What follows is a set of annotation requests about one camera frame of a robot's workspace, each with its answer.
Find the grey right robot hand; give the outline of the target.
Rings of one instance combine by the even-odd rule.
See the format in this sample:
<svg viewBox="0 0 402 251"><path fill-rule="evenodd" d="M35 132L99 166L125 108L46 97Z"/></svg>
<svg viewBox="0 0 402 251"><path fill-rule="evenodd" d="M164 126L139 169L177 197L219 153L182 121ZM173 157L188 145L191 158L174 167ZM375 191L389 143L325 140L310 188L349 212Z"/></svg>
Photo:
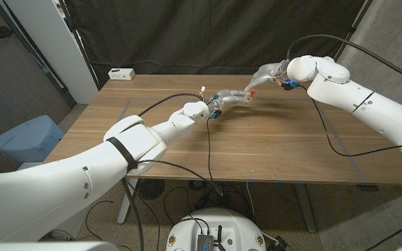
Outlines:
<svg viewBox="0 0 402 251"><path fill-rule="evenodd" d="M265 82L275 82L283 87L286 91L292 90L299 86L298 83L284 77L287 73L289 60L282 60L279 63L268 63L260 66L258 71L252 76L250 83L245 87L245 91L254 89L257 85L264 84Z"/></svg>

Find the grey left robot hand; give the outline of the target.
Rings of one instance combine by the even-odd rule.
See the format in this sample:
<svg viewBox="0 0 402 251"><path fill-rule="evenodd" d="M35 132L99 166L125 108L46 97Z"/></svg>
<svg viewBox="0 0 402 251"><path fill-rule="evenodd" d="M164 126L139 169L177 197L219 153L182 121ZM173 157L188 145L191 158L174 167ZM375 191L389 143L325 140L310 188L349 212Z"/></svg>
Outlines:
<svg viewBox="0 0 402 251"><path fill-rule="evenodd" d="M223 89L214 94L213 97L205 101L209 109L209 118L216 119L221 113L222 109L228 105L236 105L239 103L247 104L253 99L255 93L254 89L250 91L229 90Z"/></svg>

